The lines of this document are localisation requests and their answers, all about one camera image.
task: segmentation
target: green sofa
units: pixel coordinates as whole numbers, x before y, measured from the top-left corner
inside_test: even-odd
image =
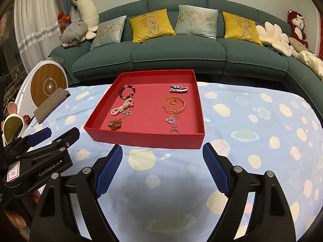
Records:
[[[167,9],[175,29],[178,5],[193,5],[219,10],[216,41],[193,35],[174,35],[132,42],[130,19],[160,9]],[[278,24],[290,35],[287,22],[255,8],[227,0],[140,0],[100,13],[100,22],[127,15],[121,42],[90,51],[91,41],[76,47],[55,48],[50,57],[66,69],[73,82],[114,77],[121,72],[157,69],[194,69],[196,73],[237,75],[282,82],[290,91],[305,98],[323,121],[323,83],[297,59],[276,54],[254,43],[225,39],[222,12]]]

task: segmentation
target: light blue pillow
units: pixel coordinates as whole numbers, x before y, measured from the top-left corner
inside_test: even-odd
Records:
[[[216,40],[218,10],[179,5],[176,34],[199,35]]]
[[[120,43],[126,15],[100,23],[91,50],[107,44]]]

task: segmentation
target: jewelry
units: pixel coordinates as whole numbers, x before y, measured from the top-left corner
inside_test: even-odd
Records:
[[[132,93],[131,93],[130,95],[127,95],[126,97],[123,97],[123,96],[122,96],[122,92],[123,92],[126,88],[131,88],[131,89],[132,89]],[[122,87],[122,88],[121,88],[121,90],[120,90],[120,92],[119,92],[119,97],[120,97],[121,99],[123,99],[123,100],[126,100],[126,99],[128,99],[128,98],[132,98],[132,97],[133,97],[133,95],[135,94],[135,92],[136,92],[136,89],[135,89],[133,86],[131,86],[131,85],[125,85],[124,87]]]
[[[182,87],[180,85],[178,85],[178,86],[171,85],[169,92],[171,92],[171,93],[187,93],[188,87]]]
[[[182,102],[184,106],[183,106],[180,110],[170,110],[170,109],[168,109],[168,108],[165,108],[165,105],[166,105],[169,101],[173,101],[173,100],[177,100],[177,101]],[[185,104],[185,101],[184,101],[182,98],[177,97],[177,96],[172,96],[172,97],[168,98],[168,99],[164,102],[163,108],[165,109],[165,111],[166,111],[167,113],[175,115],[175,114],[179,114],[179,113],[183,112],[183,111],[184,111],[184,109],[185,109],[185,105],[186,105],[186,104]]]
[[[170,124],[175,124],[176,120],[177,120],[177,115],[171,116],[171,117],[165,119],[165,121]]]
[[[177,133],[180,133],[180,131],[178,131],[177,127],[173,126],[173,128],[169,131],[169,133],[171,133],[172,131],[177,131]]]
[[[132,112],[128,110],[123,110],[122,113],[124,114],[121,118],[117,118],[116,120],[112,120],[108,123],[108,127],[113,130],[118,130],[122,124],[122,120],[127,116],[131,115]]]
[[[124,109],[127,109],[128,107],[133,107],[133,99],[132,98],[128,98],[122,106],[120,107],[116,107],[113,108],[111,110],[111,115],[117,115],[119,113],[121,113]]]

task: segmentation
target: red box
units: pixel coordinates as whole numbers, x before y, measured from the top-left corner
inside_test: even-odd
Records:
[[[118,130],[108,127],[108,122],[122,117],[111,115],[111,110],[121,106],[125,100],[119,97],[124,85],[133,85],[132,115],[122,120]],[[187,93],[169,92],[171,85],[188,86]],[[127,96],[132,89],[123,91]],[[174,116],[163,108],[164,101],[171,96],[178,96],[186,102],[185,110],[178,114],[175,125],[165,121]],[[179,110],[181,102],[176,105],[167,103],[166,108]],[[179,133],[170,130],[176,126]],[[112,84],[99,104],[90,115],[84,129],[93,140],[99,142],[123,144],[142,147],[169,149],[200,149],[205,131],[200,95],[193,70],[162,70],[122,73]]]

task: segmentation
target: blue textured pad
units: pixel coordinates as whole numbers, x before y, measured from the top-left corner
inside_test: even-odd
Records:
[[[228,196],[230,193],[228,176],[207,144],[203,146],[203,158],[218,190]]]
[[[96,189],[94,194],[97,198],[105,194],[117,172],[117,169],[122,160],[122,148],[118,146],[114,152],[111,154],[110,159],[103,167],[102,171],[98,175]]]
[[[52,130],[46,127],[37,133],[32,134],[28,139],[29,146],[36,146],[52,136]]]

